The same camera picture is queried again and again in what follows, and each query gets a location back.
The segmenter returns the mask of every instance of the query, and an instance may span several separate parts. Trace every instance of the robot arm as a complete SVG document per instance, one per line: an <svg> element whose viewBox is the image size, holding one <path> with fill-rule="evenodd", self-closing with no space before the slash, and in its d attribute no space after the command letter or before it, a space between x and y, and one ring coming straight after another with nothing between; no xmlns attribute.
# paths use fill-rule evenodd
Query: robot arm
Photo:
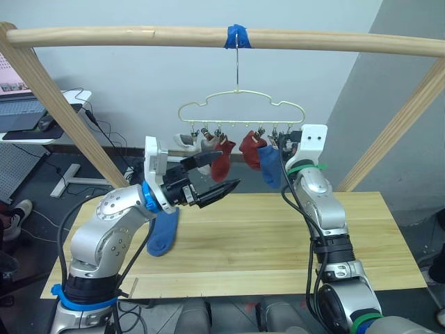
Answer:
<svg viewBox="0 0 445 334"><path fill-rule="evenodd" d="M317 274L323 281L323 286L314 292L320 320L335 334L432 333L404 318L382 317L363 265L355 258L344 208L317 167L327 127L303 125L301 130L281 135L280 143L292 143L291 157L284 169L298 206L313 223L308 226L318 260Z"/></svg>
<svg viewBox="0 0 445 334"><path fill-rule="evenodd" d="M188 171L211 163L221 153L202 152L171 169L167 169L167 154L156 138L146 137L142 186L136 184L108 193L91 219L74 234L67 282L54 289L60 302L51 334L93 327L88 332L100 332L97 327L104 330L117 298L118 273L138 228L161 211L173 213L175 205L205 207L239 183L228 180L205 193L197 193Z"/></svg>

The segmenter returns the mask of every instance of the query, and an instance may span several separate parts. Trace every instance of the floor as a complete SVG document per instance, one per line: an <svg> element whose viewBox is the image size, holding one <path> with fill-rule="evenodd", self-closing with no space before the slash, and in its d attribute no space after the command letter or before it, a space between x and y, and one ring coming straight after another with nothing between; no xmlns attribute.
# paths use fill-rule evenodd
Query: floor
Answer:
<svg viewBox="0 0 445 334"><path fill-rule="evenodd" d="M119 157L113 157L114 162L125 169L125 164ZM133 163L140 161L140 158L129 157ZM71 163L81 164L81 170L77 176L80 177L100 177L100 174L81 155L77 154L52 154L46 161L59 167L63 171ZM261 173L252 172L245 164L233 164L229 173L229 178L241 178L236 192L272 192L261 177ZM196 184L197 190L205 189L213 182L198 172L191 173L191 179ZM29 198L33 201L34 209L58 224L65 212L85 196L99 194L107 191L108 187L101 189L91 189L81 185L71 185L70 193L64 193L61 198L50 198L49 194L59 180L55 173L55 168L40 162L28 179L17 190L13 196L15 203L22 199ZM419 221L417 224L403 226L403 215L398 215L397 221L404 234L413 256L428 263L430 255L440 249L444 240L442 229L437 226L433 218ZM56 228L37 213L32 213L24 223L24 229L34 236L46 239L34 239L29 234L22 233L19 238L19 245L14 256L19 260L20 268L15 279L27 277L29 275L51 271L56 259ZM49 310L53 301L40 300L40 293L45 285L44 281L34 283L28 287L16 291L15 304L10 308L0 308L0 317L3 320L10 334L22 333L43 333L49 321ZM445 304L444 287L441 285L431 289L409 289L399 291L377 292L385 315L399 315L407 317L423 326L426 326L438 333L445 333L434 320L433 314L437 309L436 303ZM305 308L303 295L283 296L307 321L314 333L323 333L317 327ZM233 296L233 297L213 297L207 299L211 304L211 314L213 319L213 334L233 334L243 332L257 332L255 317L255 305L260 302L260 296ZM183 299L163 299L156 301L153 308L141 307L140 311L147 324L149 334L173 334L176 321L179 317ZM123 310L128 310L133 305L122 303ZM122 329L130 328L135 322L133 314L126 314L122 317ZM143 333L142 324L139 322L132 331L128 333Z"/></svg>

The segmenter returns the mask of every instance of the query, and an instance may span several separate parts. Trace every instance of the sock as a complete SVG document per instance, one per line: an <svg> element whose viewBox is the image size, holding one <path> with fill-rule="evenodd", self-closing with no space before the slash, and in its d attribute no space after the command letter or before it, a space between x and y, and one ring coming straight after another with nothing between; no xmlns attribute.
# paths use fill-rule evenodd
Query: sock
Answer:
<svg viewBox="0 0 445 334"><path fill-rule="evenodd" d="M241 145L239 145L239 150L243 153L244 161L251 167L251 169L261 169L257 149L264 146L267 146L267 142L262 138L257 140L254 137L254 132L252 130L249 131L248 135L244 137Z"/></svg>
<svg viewBox="0 0 445 334"><path fill-rule="evenodd" d="M272 188L279 188L281 186L282 173L280 166L280 152L273 148L272 145L259 148L257 151L264 182Z"/></svg>
<svg viewBox="0 0 445 334"><path fill-rule="evenodd" d="M196 152L198 150L190 134L175 134L173 140L180 148L187 152Z"/></svg>
<svg viewBox="0 0 445 334"><path fill-rule="evenodd" d="M152 236L147 243L147 252L152 256L161 256L167 253L175 242L178 227L179 208L173 214L159 212Z"/></svg>
<svg viewBox="0 0 445 334"><path fill-rule="evenodd" d="M202 151L213 151L216 144L218 144L218 138L213 137L210 141L207 138L201 140L201 150Z"/></svg>
<svg viewBox="0 0 445 334"><path fill-rule="evenodd" d="M211 178L215 182L223 181L227 177L227 174L229 174L229 156L235 145L233 141L227 139L227 136L222 140L222 143L218 141L216 144L215 151L222 151L222 155L211 164Z"/></svg>

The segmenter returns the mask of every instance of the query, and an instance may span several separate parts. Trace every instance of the wooden frame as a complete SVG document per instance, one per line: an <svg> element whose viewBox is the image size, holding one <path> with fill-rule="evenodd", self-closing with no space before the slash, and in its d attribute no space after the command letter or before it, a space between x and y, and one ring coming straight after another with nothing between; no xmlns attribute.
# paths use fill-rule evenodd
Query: wooden frame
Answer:
<svg viewBox="0 0 445 334"><path fill-rule="evenodd" d="M339 186L340 191L352 191L445 87L445 40L370 33L273 29L248 29L248 33L250 44L257 49L356 51L439 57L402 109L347 174ZM13 24L0 23L0 52L80 151L114 187L126 186L127 182L83 121L72 112L71 106L33 53L32 47L67 45L224 47L226 39L227 28L80 26L19 30Z"/></svg>

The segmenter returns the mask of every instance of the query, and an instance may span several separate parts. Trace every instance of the white stand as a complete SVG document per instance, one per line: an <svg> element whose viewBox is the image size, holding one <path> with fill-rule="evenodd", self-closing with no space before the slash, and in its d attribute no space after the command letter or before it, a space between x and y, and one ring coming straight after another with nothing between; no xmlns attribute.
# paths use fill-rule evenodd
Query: white stand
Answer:
<svg viewBox="0 0 445 334"><path fill-rule="evenodd" d="M75 177L77 171L81 165L79 164L71 164L71 166L67 169L65 174L63 175L63 178L61 178L54 188L54 190L51 192L51 197L60 198L70 184L89 184L93 186L109 186L110 182L108 182L105 179L90 179L86 177Z"/></svg>

